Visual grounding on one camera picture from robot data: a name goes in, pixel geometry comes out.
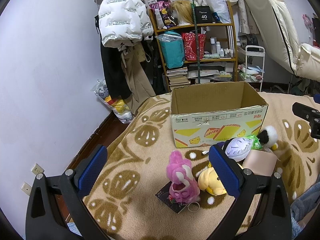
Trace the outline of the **black white plush ball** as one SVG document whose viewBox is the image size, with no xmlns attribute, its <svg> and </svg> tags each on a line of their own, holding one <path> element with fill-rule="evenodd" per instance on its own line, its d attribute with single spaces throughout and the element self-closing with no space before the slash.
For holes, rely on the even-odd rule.
<svg viewBox="0 0 320 240">
<path fill-rule="evenodd" d="M 278 133 L 273 126 L 264 127 L 257 135 L 259 141 L 259 150 L 269 148 L 272 149 L 278 140 Z"/>
</svg>

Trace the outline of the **yellow dog plush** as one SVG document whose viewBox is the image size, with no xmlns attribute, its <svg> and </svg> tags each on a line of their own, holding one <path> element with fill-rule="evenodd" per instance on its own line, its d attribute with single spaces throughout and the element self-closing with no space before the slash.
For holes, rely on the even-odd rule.
<svg viewBox="0 0 320 240">
<path fill-rule="evenodd" d="M 214 196 L 220 196 L 227 193 L 211 163 L 209 163 L 208 167 L 200 173 L 198 177 L 198 186 L 201 191 L 207 191 Z"/>
</svg>

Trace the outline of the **green tissue pack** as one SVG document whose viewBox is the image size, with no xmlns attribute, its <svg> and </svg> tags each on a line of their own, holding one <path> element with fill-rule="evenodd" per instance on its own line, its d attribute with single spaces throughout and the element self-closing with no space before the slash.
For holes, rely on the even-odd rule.
<svg viewBox="0 0 320 240">
<path fill-rule="evenodd" d="M 245 136 L 244 138 L 249 143 L 251 150 L 261 150 L 263 148 L 261 142 L 259 141 L 259 138 L 256 135 L 251 134 Z"/>
</svg>

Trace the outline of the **lavender hair plush doll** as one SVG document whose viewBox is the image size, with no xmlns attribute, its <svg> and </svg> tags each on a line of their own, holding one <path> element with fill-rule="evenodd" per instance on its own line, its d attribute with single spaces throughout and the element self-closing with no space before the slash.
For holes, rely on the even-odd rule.
<svg viewBox="0 0 320 240">
<path fill-rule="evenodd" d="M 247 137 L 236 137 L 225 141 L 222 150 L 228 158 L 240 162 L 248 156 L 252 145 L 252 139 Z"/>
</svg>

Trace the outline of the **pink plush toy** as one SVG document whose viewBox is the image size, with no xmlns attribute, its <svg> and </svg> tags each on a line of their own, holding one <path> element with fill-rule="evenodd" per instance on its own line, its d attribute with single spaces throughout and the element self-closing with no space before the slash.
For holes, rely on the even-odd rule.
<svg viewBox="0 0 320 240">
<path fill-rule="evenodd" d="M 192 173 L 191 161 L 183 158 L 180 151 L 171 152 L 166 173 L 171 181 L 169 193 L 176 202 L 189 204 L 197 200 L 200 189 Z"/>
</svg>

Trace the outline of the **black card tag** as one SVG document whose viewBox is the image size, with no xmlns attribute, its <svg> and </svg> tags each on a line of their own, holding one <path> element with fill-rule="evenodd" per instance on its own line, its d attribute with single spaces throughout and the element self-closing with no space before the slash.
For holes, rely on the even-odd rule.
<svg viewBox="0 0 320 240">
<path fill-rule="evenodd" d="M 172 211 L 175 213 L 180 213 L 183 209 L 185 209 L 186 205 L 176 202 L 173 196 L 169 193 L 170 186 L 171 182 L 169 181 L 155 194 L 155 196 Z"/>
</svg>

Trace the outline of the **cardboard box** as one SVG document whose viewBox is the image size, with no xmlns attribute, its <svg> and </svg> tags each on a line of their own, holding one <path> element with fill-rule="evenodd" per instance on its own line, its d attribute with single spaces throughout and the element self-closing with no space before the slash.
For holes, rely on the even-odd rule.
<svg viewBox="0 0 320 240">
<path fill-rule="evenodd" d="M 268 104 L 246 82 L 216 82 L 175 88 L 170 117 L 177 148 L 210 146 L 257 135 Z"/>
</svg>

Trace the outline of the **cream recliner chair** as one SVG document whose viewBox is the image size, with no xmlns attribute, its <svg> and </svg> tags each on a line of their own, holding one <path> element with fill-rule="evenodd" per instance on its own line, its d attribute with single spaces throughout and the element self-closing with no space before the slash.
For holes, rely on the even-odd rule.
<svg viewBox="0 0 320 240">
<path fill-rule="evenodd" d="M 319 81 L 319 49 L 300 43 L 284 0 L 245 0 L 269 57 L 291 74 Z"/>
</svg>

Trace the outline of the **green pole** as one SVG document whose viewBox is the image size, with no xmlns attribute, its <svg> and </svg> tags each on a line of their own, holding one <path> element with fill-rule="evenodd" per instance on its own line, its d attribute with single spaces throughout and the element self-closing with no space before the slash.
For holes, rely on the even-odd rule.
<svg viewBox="0 0 320 240">
<path fill-rule="evenodd" d="M 197 59 L 197 80 L 198 85 L 201 83 L 201 68 L 200 68 L 200 44 L 199 44 L 199 35 L 198 35 L 198 28 L 196 22 L 196 15 L 195 15 L 195 2 L 192 0 L 191 3 L 191 10 L 193 14 L 193 23 L 195 28 L 195 43 L 196 43 L 196 59 Z"/>
</svg>

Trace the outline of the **black box with 40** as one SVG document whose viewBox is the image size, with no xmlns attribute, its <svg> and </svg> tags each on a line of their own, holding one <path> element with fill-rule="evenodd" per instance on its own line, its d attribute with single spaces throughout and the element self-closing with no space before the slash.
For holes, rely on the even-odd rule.
<svg viewBox="0 0 320 240">
<path fill-rule="evenodd" d="M 209 6 L 196 6 L 194 9 L 197 24 L 213 23 L 213 17 Z"/>
</svg>

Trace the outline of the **beige trench coat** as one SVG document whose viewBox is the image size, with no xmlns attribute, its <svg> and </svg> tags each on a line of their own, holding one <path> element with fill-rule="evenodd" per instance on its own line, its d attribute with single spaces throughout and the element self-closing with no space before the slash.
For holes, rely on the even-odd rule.
<svg viewBox="0 0 320 240">
<path fill-rule="evenodd" d="M 127 47 L 121 52 L 122 69 L 131 94 L 123 99 L 133 115 L 137 114 L 139 107 L 150 97 L 155 96 L 155 91 L 144 72 L 140 59 L 146 60 L 146 55 L 141 43 Z"/>
</svg>

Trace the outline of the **teal bag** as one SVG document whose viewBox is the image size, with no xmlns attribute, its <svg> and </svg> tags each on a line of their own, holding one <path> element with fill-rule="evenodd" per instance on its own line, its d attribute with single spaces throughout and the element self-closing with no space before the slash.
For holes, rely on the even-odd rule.
<svg viewBox="0 0 320 240">
<path fill-rule="evenodd" d="M 165 31 L 156 36 L 160 42 L 164 61 L 168 69 L 180 68 L 183 66 L 185 54 L 183 39 L 175 31 Z"/>
</svg>

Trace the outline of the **blonde wig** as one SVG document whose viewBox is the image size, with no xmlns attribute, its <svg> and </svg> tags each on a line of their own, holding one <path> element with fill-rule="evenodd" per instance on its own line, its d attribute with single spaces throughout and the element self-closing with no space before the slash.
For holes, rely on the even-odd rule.
<svg viewBox="0 0 320 240">
<path fill-rule="evenodd" d="M 171 10 L 174 13 L 174 17 L 178 20 L 178 25 L 193 24 L 193 13 L 190 1 L 174 1 L 171 3 Z"/>
</svg>

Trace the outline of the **wall socket lower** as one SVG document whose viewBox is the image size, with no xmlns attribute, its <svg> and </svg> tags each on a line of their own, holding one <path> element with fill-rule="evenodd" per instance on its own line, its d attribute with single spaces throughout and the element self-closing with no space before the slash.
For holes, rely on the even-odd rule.
<svg viewBox="0 0 320 240">
<path fill-rule="evenodd" d="M 21 190 L 29 196 L 31 194 L 32 187 L 28 183 L 24 182 L 21 187 Z"/>
</svg>

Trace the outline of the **wall socket upper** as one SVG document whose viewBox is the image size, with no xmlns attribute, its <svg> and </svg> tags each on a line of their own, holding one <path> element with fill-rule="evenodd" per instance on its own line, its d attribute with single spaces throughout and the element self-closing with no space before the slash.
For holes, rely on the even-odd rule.
<svg viewBox="0 0 320 240">
<path fill-rule="evenodd" d="M 38 163 L 36 163 L 31 169 L 31 172 L 35 175 L 38 175 L 40 173 L 44 173 L 44 169 Z"/>
</svg>

